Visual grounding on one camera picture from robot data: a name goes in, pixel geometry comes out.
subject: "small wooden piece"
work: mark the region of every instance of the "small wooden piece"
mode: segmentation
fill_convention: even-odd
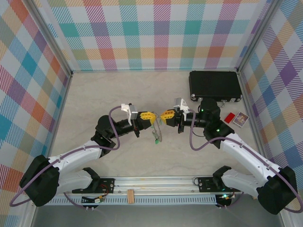
[[[128,202],[128,204],[134,203],[134,190],[133,189],[127,190],[127,202]]]

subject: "plaid wall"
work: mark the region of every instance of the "plaid wall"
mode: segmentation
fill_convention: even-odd
[[[17,225],[9,201],[34,157],[45,155],[68,76],[21,0],[0,1],[0,227]]]
[[[284,0],[243,71],[265,149],[303,192],[303,0]]]
[[[73,69],[137,70],[235,68],[271,0],[35,2]]]

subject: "beige floor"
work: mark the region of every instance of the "beige floor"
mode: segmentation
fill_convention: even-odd
[[[111,72],[75,74],[72,79],[61,123],[51,156],[64,153],[84,144],[95,133],[100,116],[121,103],[136,105],[139,111],[155,111],[161,114],[171,109],[176,97],[186,100],[188,106],[197,109],[198,103],[189,99],[189,72]],[[221,118],[229,112],[245,112],[242,102],[227,103],[221,109]],[[116,121],[126,118],[126,113],[113,112]],[[230,126],[254,149],[256,145],[246,123],[243,128]],[[163,142],[156,145],[152,129],[121,137],[121,148],[105,157],[80,166],[93,168],[100,176],[173,176],[211,175],[223,165],[243,172],[248,171],[232,156],[209,145],[201,151],[189,146],[189,127],[178,134],[177,128],[161,126]],[[203,129],[195,129],[202,134]],[[205,143],[204,138],[194,137],[194,145]]]

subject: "small card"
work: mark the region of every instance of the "small card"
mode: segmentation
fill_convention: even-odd
[[[233,123],[242,128],[243,125],[245,124],[245,122],[248,119],[249,119],[249,117],[247,115],[245,115],[244,113],[239,112],[238,115],[233,120]]]

